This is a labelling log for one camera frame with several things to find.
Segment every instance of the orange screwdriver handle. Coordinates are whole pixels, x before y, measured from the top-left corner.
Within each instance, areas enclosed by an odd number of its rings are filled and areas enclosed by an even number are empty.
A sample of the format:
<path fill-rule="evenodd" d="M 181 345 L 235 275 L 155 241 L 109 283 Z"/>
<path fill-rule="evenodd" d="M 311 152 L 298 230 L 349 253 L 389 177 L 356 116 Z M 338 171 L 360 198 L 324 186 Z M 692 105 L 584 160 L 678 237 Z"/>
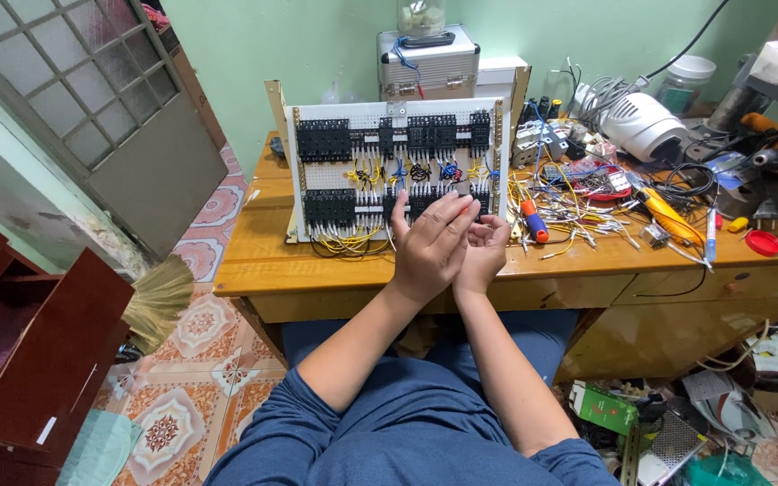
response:
<path fill-rule="evenodd" d="M 705 237 L 687 223 L 683 217 L 678 215 L 677 211 L 674 211 L 674 209 L 662 199 L 662 196 L 651 188 L 644 188 L 642 189 L 642 192 L 647 194 L 647 200 L 644 204 L 647 205 L 647 208 L 654 214 L 656 221 L 664 227 L 668 233 L 678 238 L 683 238 L 697 247 L 704 246 Z"/>

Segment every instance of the glass window pane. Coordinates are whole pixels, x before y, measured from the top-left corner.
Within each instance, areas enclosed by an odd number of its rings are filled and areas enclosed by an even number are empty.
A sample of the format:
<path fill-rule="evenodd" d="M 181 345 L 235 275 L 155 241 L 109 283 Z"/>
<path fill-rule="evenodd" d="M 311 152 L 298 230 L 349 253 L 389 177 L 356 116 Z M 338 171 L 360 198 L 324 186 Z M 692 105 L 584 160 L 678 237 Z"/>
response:
<path fill-rule="evenodd" d="M 110 22 L 113 23 L 119 34 L 124 34 L 136 27 L 137 19 L 134 16 L 134 10 L 131 9 L 131 2 L 128 0 L 98 0 L 98 2 L 107 12 Z"/>
<path fill-rule="evenodd" d="M 149 86 L 142 82 L 122 94 L 122 100 L 134 113 L 140 123 L 145 123 L 155 112 L 160 110 L 155 97 L 149 90 Z"/>
<path fill-rule="evenodd" d="M 94 62 L 86 63 L 65 79 L 93 113 L 114 96 L 113 89 L 104 80 Z"/>
<path fill-rule="evenodd" d="M 113 151 L 113 148 L 92 123 L 87 123 L 77 130 L 77 133 L 65 141 L 65 145 L 88 169 L 92 169 Z"/>
<path fill-rule="evenodd" d="M 116 140 L 117 144 L 121 144 L 136 130 L 134 119 L 119 101 L 98 115 L 98 123 L 104 127 L 110 137 L 113 137 L 113 140 Z"/>
<path fill-rule="evenodd" d="M 81 36 L 86 39 L 92 52 L 99 50 L 103 45 L 118 37 L 113 26 L 106 21 L 94 2 L 71 9 L 68 12 L 68 17 L 71 18 Z"/>
<path fill-rule="evenodd" d="M 8 0 L 8 3 L 24 23 L 49 14 L 54 7 L 50 0 Z"/>
<path fill-rule="evenodd" d="M 162 103 L 167 103 L 177 93 L 176 85 L 173 84 L 173 80 L 170 78 L 169 72 L 167 72 L 167 67 L 162 67 L 153 72 L 149 76 L 149 83 L 152 83 L 152 87 L 155 88 L 155 93 L 158 94 L 158 98 L 161 99 Z"/>
<path fill-rule="evenodd" d="M 61 83 L 51 85 L 28 103 L 59 137 L 68 133 L 86 116 Z"/>
<path fill-rule="evenodd" d="M 151 40 L 144 31 L 137 32 L 135 35 L 125 39 L 125 43 L 128 44 L 128 48 L 134 53 L 136 63 L 140 65 L 140 69 L 144 72 L 149 71 L 149 68 L 155 66 L 158 61 L 161 61 L 161 56 L 158 55 L 158 51 L 155 50 L 155 46 L 152 45 Z"/>
<path fill-rule="evenodd" d="M 105 49 L 98 54 L 95 62 L 98 63 L 99 68 L 103 72 L 106 72 L 113 83 L 113 87 L 117 90 L 121 90 L 140 75 L 140 72 L 134 65 L 134 61 L 131 60 L 128 51 L 122 44 Z"/>
<path fill-rule="evenodd" d="M 83 61 L 88 55 L 62 17 L 55 17 L 33 28 L 32 34 L 59 71 Z"/>
<path fill-rule="evenodd" d="M 14 27 L 16 24 L 0 5 L 0 34 Z M 53 77 L 53 71 L 22 34 L 0 42 L 0 73 L 20 94 L 29 93 Z"/>

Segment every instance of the metal pole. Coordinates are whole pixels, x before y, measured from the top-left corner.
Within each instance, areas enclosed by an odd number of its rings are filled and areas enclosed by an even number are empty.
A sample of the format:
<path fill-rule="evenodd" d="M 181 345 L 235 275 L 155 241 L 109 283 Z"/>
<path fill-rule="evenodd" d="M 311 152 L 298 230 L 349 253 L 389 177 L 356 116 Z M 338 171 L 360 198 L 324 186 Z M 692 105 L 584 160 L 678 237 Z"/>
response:
<path fill-rule="evenodd" d="M 778 22 L 770 31 L 767 41 L 778 41 Z M 748 87 L 732 87 L 722 98 L 716 111 L 707 119 L 705 125 L 711 131 L 730 133 L 737 128 L 740 118 L 759 103 L 762 95 Z"/>

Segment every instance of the white mounting board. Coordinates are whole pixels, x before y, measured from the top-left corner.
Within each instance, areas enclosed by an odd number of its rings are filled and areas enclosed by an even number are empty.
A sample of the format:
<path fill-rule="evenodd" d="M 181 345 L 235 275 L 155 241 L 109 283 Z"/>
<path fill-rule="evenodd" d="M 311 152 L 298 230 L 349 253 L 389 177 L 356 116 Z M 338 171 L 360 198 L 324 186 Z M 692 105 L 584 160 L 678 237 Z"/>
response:
<path fill-rule="evenodd" d="M 502 117 L 502 139 L 494 140 L 494 124 L 497 119 L 495 116 L 495 106 L 498 99 L 503 100 L 502 111 L 497 116 Z M 500 180 L 495 181 L 492 189 L 493 207 L 496 208 L 498 216 L 506 218 L 507 207 L 507 175 L 509 171 L 509 132 L 512 124 L 509 114 L 509 100 L 505 98 L 471 98 L 471 99 L 434 99 L 422 101 L 407 101 L 405 106 L 406 114 L 404 116 L 392 116 L 387 114 L 387 103 L 352 103 L 347 105 L 303 105 L 297 106 L 299 118 L 301 120 L 309 119 L 333 119 L 349 118 L 350 129 L 376 129 L 380 124 L 380 119 L 384 117 L 393 118 L 394 128 L 405 128 L 407 126 L 407 117 L 410 116 L 429 116 L 429 115 L 456 115 L 457 123 L 468 125 L 470 123 L 470 114 L 477 111 L 487 111 L 491 114 L 490 128 L 490 147 L 484 161 L 489 168 L 494 171 L 495 167 L 500 168 Z M 355 182 L 347 178 L 347 172 L 353 171 L 354 161 L 350 162 L 304 162 L 305 185 L 303 188 L 299 181 L 299 163 L 298 148 L 296 139 L 296 125 L 293 120 L 294 106 L 286 106 L 285 116 L 287 117 L 287 130 L 289 137 L 288 160 L 291 161 L 290 169 L 293 171 L 293 189 L 295 203 L 293 212 L 296 215 L 296 227 L 299 241 L 310 241 L 310 237 L 305 231 L 305 220 L 303 213 L 302 198 L 306 189 L 354 189 Z M 495 166 L 494 153 L 499 150 L 500 164 Z M 356 159 L 356 150 L 353 151 L 353 158 Z M 439 169 L 435 161 L 428 161 L 433 174 L 430 178 L 432 184 L 437 184 Z M 362 164 L 368 164 L 365 158 L 359 159 L 359 168 Z M 395 161 L 386 161 L 385 172 L 391 175 L 396 169 Z M 466 170 L 473 167 L 473 160 L 469 157 L 469 149 L 457 149 L 455 152 L 455 163 L 463 174 Z M 469 183 L 463 182 L 457 184 L 458 192 L 466 194 L 469 192 Z M 384 230 L 378 231 L 372 239 L 386 239 Z"/>

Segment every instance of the blue long-sleeve shirt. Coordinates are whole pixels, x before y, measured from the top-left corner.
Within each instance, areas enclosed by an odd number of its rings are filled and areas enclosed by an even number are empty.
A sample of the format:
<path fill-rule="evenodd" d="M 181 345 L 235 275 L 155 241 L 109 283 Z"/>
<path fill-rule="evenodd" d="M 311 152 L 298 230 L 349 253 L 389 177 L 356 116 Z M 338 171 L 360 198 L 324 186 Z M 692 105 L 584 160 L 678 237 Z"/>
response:
<path fill-rule="evenodd" d="M 395 358 L 374 368 L 343 414 L 290 370 L 206 484 L 619 482 L 581 439 L 525 458 L 513 450 L 493 410 L 454 373 L 429 361 Z"/>

